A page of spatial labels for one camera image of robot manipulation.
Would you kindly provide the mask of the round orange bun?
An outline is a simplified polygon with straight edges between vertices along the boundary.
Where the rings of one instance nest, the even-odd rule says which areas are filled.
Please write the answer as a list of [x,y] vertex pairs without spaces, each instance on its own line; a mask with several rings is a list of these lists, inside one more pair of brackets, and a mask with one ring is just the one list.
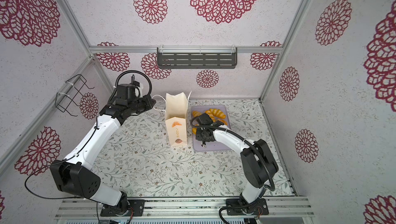
[[228,123],[225,120],[218,119],[218,121],[222,122],[224,125],[228,126]]

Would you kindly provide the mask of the cream paper bread bag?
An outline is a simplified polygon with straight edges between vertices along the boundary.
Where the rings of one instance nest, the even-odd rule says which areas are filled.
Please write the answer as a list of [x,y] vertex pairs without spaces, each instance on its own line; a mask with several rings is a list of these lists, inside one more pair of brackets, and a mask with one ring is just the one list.
[[171,147],[188,145],[187,136],[187,113],[191,92],[188,96],[184,92],[177,95],[166,94],[166,97],[154,95],[152,98],[161,98],[165,108],[156,111],[164,113],[169,144]]

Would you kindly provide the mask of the lilac plastic tray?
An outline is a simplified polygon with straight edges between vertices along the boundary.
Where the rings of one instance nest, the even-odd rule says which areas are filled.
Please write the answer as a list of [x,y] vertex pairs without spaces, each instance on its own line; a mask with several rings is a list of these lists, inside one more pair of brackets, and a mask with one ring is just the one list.
[[[206,111],[212,111],[213,109],[220,110],[223,115],[218,114],[217,111],[213,114],[215,120],[223,120],[225,121],[225,124],[231,128],[231,122],[229,115],[227,113],[226,106],[224,105],[196,105],[191,108],[191,117],[194,118],[194,112],[199,112],[199,113],[204,113]],[[223,151],[223,150],[230,150],[229,147],[226,145],[218,142],[218,141],[212,141],[212,142],[206,142],[206,147],[202,147],[201,144],[202,142],[196,139],[196,134],[192,134],[192,143],[193,143],[193,148],[195,152],[210,152],[210,151]]]

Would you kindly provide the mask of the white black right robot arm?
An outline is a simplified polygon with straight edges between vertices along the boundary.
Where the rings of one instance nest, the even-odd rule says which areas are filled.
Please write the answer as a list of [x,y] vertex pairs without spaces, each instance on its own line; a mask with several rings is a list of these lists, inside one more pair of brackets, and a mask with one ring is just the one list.
[[268,207],[262,198],[267,191],[275,191],[274,176],[279,171],[278,164],[266,141],[248,140],[225,125],[212,124],[195,126],[196,139],[205,146],[217,141],[232,149],[241,158],[242,169],[247,184],[239,199],[228,199],[226,206],[219,210],[227,215],[263,215]]

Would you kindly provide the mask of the grey metal wall shelf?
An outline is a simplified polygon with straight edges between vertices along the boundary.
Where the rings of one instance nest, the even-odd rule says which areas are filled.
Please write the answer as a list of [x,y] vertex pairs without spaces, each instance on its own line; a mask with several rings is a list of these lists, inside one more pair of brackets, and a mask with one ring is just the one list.
[[238,63],[238,50],[157,48],[157,65],[160,69],[234,69]]

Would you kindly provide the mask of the striped bread roll left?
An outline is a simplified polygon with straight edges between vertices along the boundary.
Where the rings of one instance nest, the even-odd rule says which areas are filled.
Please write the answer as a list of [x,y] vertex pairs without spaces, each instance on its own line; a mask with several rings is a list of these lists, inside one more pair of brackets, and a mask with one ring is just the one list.
[[202,115],[202,113],[198,112],[198,111],[193,111],[192,115],[193,115],[193,117],[198,117],[198,116]]

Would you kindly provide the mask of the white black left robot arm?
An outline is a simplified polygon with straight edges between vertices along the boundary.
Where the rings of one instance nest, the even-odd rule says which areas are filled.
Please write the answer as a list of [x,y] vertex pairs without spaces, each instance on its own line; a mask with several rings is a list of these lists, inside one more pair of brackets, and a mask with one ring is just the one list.
[[130,210],[127,194],[113,189],[92,172],[93,164],[111,136],[131,116],[151,110],[156,101],[150,96],[137,100],[115,101],[100,111],[94,126],[63,160],[49,167],[59,191],[102,203],[112,216],[126,215]]

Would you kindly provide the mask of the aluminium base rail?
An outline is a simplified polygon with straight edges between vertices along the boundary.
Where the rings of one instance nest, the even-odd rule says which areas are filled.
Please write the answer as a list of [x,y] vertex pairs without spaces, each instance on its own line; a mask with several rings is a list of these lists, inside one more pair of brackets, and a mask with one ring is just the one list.
[[55,220],[127,220],[178,218],[303,218],[309,223],[314,212],[307,197],[264,197],[249,207],[240,207],[238,197],[129,198],[130,210],[117,216],[93,201],[63,200]]

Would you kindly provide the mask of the croissant top right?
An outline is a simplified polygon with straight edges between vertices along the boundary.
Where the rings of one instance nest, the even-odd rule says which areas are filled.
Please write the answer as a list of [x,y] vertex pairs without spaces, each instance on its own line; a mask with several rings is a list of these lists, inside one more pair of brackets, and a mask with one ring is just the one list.
[[226,118],[226,114],[224,112],[222,112],[220,109],[210,108],[208,111],[211,113],[211,115],[213,117],[216,117],[216,118],[219,118],[219,119],[225,119]]

